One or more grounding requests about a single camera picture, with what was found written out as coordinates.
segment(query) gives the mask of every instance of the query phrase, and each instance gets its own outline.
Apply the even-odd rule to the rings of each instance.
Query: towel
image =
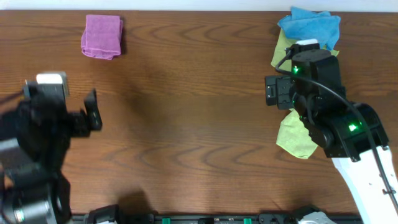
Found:
[[[299,159],[308,159],[318,147],[311,140],[308,129],[304,127],[295,110],[280,123],[276,144]]]
[[[81,51],[88,57],[108,60],[120,55],[122,28],[119,16],[87,15]]]
[[[317,39],[321,49],[324,45],[332,50],[340,37],[340,17],[331,16],[330,12],[311,12],[292,7],[292,15],[278,22],[287,38],[307,40]]]

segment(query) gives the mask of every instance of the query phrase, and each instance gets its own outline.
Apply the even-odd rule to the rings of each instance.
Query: blue towel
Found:
[[[278,22],[289,39],[317,39],[321,49],[324,45],[333,50],[340,37],[340,17],[331,16],[330,12],[311,12],[292,7],[292,15]]]

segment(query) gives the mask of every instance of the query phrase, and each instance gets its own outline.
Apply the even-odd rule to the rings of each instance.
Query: cloth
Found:
[[[87,15],[81,51],[88,57],[108,60],[120,55],[122,28],[119,16]]]
[[[275,67],[283,57],[286,55],[285,48],[290,47],[294,43],[296,43],[297,40],[295,39],[288,39],[286,38],[284,31],[281,29],[279,33],[279,39],[278,43],[276,44],[275,47],[275,52],[274,52],[274,57],[272,58],[271,65]],[[334,56],[337,56],[339,51],[338,50],[331,50],[330,53]],[[286,60],[279,68],[286,70],[286,71],[291,71],[292,70],[292,61],[291,60]]]
[[[299,159],[308,159],[317,149],[295,110],[280,123],[276,144]]]
[[[340,37],[340,17],[331,16],[330,12],[311,12],[292,7],[292,15],[286,16],[278,22],[278,26],[290,39],[317,39],[320,47],[326,45],[332,50]]]

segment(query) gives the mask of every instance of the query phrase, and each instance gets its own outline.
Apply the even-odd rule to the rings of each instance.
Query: green towel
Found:
[[[279,33],[278,43],[275,47],[274,58],[271,65],[275,67],[283,57],[285,57],[285,48],[296,43],[297,40],[287,39],[284,31],[281,29]],[[332,50],[331,54],[337,56],[339,51]],[[291,71],[292,61],[286,60],[281,69]],[[300,121],[299,114],[293,110],[280,123],[278,138],[276,144],[285,149],[291,155],[299,159],[308,159],[317,149],[317,145],[308,136],[308,130],[304,128],[304,124]]]
[[[280,123],[276,144],[299,159],[308,159],[317,149],[295,110]]]

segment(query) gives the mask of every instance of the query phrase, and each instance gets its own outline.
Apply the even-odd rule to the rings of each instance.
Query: table surface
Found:
[[[123,55],[84,56],[87,14],[123,17]],[[98,92],[103,130],[74,139],[63,173],[73,212],[258,213],[314,204],[357,213],[318,148],[296,159],[275,141],[288,112],[266,106],[264,76],[287,12],[2,11],[0,96],[43,71],[68,75],[68,109]],[[378,113],[398,165],[398,14],[341,16],[349,99]],[[14,106],[11,103],[2,109]]]

